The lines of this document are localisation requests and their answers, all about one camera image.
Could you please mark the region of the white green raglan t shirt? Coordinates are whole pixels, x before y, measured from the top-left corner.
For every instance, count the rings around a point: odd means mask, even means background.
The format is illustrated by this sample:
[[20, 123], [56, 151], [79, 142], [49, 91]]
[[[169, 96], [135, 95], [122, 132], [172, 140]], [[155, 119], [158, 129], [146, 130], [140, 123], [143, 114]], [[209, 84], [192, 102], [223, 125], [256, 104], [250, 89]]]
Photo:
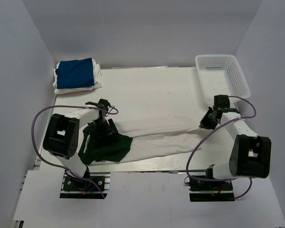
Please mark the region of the white green raglan t shirt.
[[117, 142], [97, 147], [92, 126], [83, 130], [78, 155], [86, 165], [140, 161], [191, 152], [201, 141], [202, 129], [186, 116], [117, 121]]

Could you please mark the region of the blue t shirt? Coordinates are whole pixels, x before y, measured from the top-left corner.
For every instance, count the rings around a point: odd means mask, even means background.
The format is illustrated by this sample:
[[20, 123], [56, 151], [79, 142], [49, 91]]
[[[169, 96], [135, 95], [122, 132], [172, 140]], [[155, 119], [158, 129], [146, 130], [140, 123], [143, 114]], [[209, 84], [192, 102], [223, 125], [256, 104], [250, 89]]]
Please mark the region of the blue t shirt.
[[57, 89], [74, 89], [95, 85], [92, 58], [61, 61], [55, 70]]

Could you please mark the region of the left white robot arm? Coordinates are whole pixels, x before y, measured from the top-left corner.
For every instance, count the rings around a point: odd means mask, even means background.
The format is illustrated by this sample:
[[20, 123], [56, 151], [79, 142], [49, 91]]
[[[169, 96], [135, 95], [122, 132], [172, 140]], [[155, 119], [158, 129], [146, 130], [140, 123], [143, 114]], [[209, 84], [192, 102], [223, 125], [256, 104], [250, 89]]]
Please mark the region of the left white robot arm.
[[78, 153], [79, 130], [88, 125], [92, 128], [92, 142], [99, 148], [117, 141], [118, 130], [112, 119], [106, 120], [113, 106], [108, 100], [87, 102], [75, 107], [68, 114], [53, 114], [50, 118], [43, 148], [62, 163], [66, 171], [75, 177], [75, 185], [82, 190], [91, 184], [88, 167]]

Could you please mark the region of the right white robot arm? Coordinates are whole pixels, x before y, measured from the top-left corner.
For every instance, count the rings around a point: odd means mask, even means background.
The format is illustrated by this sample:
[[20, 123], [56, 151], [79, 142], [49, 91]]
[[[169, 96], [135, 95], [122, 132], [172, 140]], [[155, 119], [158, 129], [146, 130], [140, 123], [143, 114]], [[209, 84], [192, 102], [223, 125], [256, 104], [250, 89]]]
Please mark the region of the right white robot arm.
[[250, 129], [236, 108], [230, 107], [232, 96], [214, 96], [214, 105], [208, 109], [199, 128], [225, 128], [234, 140], [228, 162], [213, 164], [206, 169], [205, 184], [214, 190], [222, 180], [235, 178], [267, 178], [270, 171], [271, 140]]

